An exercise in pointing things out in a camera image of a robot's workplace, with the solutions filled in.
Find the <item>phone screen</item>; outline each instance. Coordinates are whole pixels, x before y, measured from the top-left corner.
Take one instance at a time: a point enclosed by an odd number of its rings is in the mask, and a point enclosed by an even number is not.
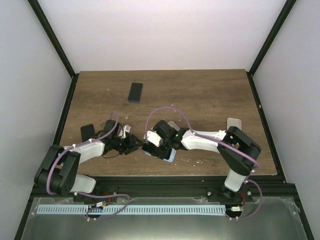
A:
[[[129,102],[140,102],[142,87],[142,83],[133,82],[131,84],[131,89],[128,97]]]

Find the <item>black phone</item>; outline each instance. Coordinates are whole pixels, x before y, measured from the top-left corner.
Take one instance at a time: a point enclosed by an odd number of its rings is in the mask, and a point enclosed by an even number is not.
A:
[[[142,83],[137,83],[137,82],[133,82],[131,84],[131,89],[128,97],[129,102],[136,102],[136,103],[140,102],[143,86],[144,85]]]
[[[80,127],[82,142],[88,141],[96,136],[95,127],[93,124]]]

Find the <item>purple cable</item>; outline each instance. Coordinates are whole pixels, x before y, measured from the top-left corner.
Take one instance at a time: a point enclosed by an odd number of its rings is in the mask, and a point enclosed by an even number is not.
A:
[[[84,192],[78,192],[78,194],[86,196],[86,197],[89,197],[89,198],[95,198],[95,199],[109,199],[109,198],[115,198],[115,197],[126,197],[126,198],[128,198],[128,202],[122,208],[120,208],[118,211],[116,211],[115,213],[113,213],[111,215],[105,216],[105,217],[98,217],[98,218],[96,218],[97,220],[103,220],[103,219],[112,218],[113,216],[115,216],[118,213],[122,212],[126,207],[128,207],[128,205],[129,205],[129,203],[131,201],[131,198],[130,198],[130,196],[128,194],[114,194],[114,195],[107,195],[107,196],[91,195],[91,194],[84,193]],[[90,219],[89,213],[91,211],[95,210],[95,209],[100,209],[100,208],[94,207],[94,208],[88,209],[88,211],[86,212],[86,218],[87,219]]]
[[[116,113],[116,121],[115,121],[115,124],[114,124],[113,128],[112,128],[109,132],[107,132],[105,135],[103,135],[103,136],[101,136],[101,137],[99,137],[99,138],[97,138],[97,139],[92,139],[91,142],[94,143],[94,142],[96,142],[96,141],[99,141],[99,140],[101,140],[101,139],[104,139],[105,137],[109,136],[109,135],[116,129],[116,127],[117,127],[117,125],[118,125],[118,122],[119,122],[119,114],[118,114],[117,111],[113,110],[113,111],[111,112],[111,115],[110,115],[110,118],[111,118],[111,119],[112,119],[112,114],[113,114],[113,113]],[[62,153],[60,153],[60,155],[56,158],[56,160],[55,160],[55,161],[53,162],[53,164],[52,164],[52,167],[51,167],[51,169],[50,169],[50,171],[49,171],[49,174],[48,174],[48,178],[47,178],[47,180],[46,180],[45,188],[46,188],[46,192],[47,192],[48,194],[50,194],[50,195],[54,195],[54,194],[55,194],[54,192],[50,191],[50,181],[51,181],[52,175],[53,175],[53,173],[54,173],[54,170],[55,170],[55,168],[56,168],[56,165],[58,164],[58,162],[60,161],[60,159],[63,157],[63,155],[65,155],[68,151],[70,151],[70,150],[72,150],[72,149],[75,149],[75,148],[77,148],[77,147],[81,147],[82,145],[87,144],[87,143],[89,143],[89,142],[90,142],[90,140],[84,141],[84,142],[82,142],[82,143],[78,143],[78,144],[75,145],[75,146],[70,146],[70,147],[66,148]]]
[[[145,123],[144,136],[147,136],[148,122],[149,122],[150,117],[151,117],[152,114],[154,114],[156,111],[161,110],[161,109],[172,109],[172,110],[175,110],[176,112],[178,112],[178,113],[180,113],[180,114],[182,115],[182,117],[185,119],[186,124],[188,125],[190,131],[191,131],[195,136],[200,137],[200,138],[203,138],[203,139],[207,139],[207,140],[209,140],[209,141],[213,141],[213,142],[215,142],[215,143],[218,143],[218,144],[220,144],[220,145],[222,145],[222,146],[224,146],[224,147],[226,147],[226,148],[234,151],[235,153],[243,156],[244,158],[250,160],[251,162],[253,162],[253,163],[255,164],[255,166],[256,166],[256,167],[255,167],[256,169],[258,169],[258,168],[260,167],[260,164],[259,164],[255,159],[253,159],[253,158],[250,157],[249,155],[243,153],[242,151],[239,151],[238,149],[234,148],[233,146],[230,146],[230,145],[224,143],[223,141],[220,141],[220,140],[215,139],[215,138],[213,138],[213,137],[209,137],[209,136],[205,136],[205,135],[196,133],[196,131],[193,130],[193,128],[191,127],[190,122],[189,122],[189,120],[187,119],[187,117],[184,115],[184,113],[183,113],[182,111],[174,108],[174,107],[171,107],[171,106],[162,106],[162,107],[159,107],[159,108],[153,110],[153,111],[150,113],[150,115],[148,116],[148,118],[147,118],[147,120],[146,120],[146,123]]]
[[[248,218],[250,218],[250,217],[252,217],[253,215],[255,215],[258,211],[259,211],[259,209],[261,208],[261,205],[262,205],[262,190],[261,190],[261,188],[260,188],[260,186],[258,185],[258,183],[256,183],[255,181],[253,181],[253,180],[247,180],[247,181],[245,181],[244,182],[244,184],[247,184],[247,183],[252,183],[252,184],[254,184],[257,188],[258,188],[258,190],[259,190],[259,193],[260,193],[260,202],[259,202],[259,205],[258,205],[258,207],[256,208],[256,210],[254,210],[254,212],[252,212],[252,213],[250,213],[249,215],[247,215],[247,216],[244,216],[244,217],[238,217],[238,220],[243,220],[243,219],[248,219]],[[230,217],[230,216],[228,216],[227,214],[225,214],[225,216],[228,218],[228,219],[236,219],[236,218],[234,218],[234,217]]]

